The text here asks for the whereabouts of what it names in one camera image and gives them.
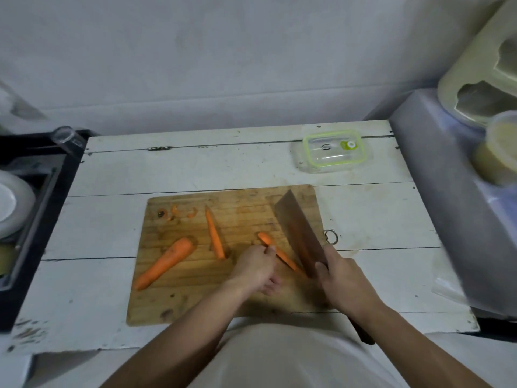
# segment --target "knife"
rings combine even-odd
[[[316,278],[314,263],[319,261],[328,268],[327,258],[291,189],[275,204],[274,212],[291,248],[300,258],[307,276]],[[372,337],[361,326],[352,319],[349,318],[349,320],[362,342],[367,345],[375,344]]]

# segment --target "white plate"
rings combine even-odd
[[[0,238],[22,228],[36,197],[21,178],[0,170]]]

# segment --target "hand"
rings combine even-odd
[[[274,246],[250,246],[237,260],[228,281],[238,283],[248,296],[255,291],[271,295],[280,289],[280,277],[275,273],[277,251]]]
[[[328,300],[356,322],[366,322],[372,312],[385,306],[354,259],[343,258],[332,245],[324,248],[328,269],[316,263],[320,285]]]

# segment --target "forearm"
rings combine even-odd
[[[203,369],[249,294],[228,281],[166,328],[111,376],[103,388],[183,387]]]
[[[489,387],[387,306],[361,324],[411,387]]]

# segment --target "wall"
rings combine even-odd
[[[385,117],[434,84],[494,0],[0,0],[13,133]]]

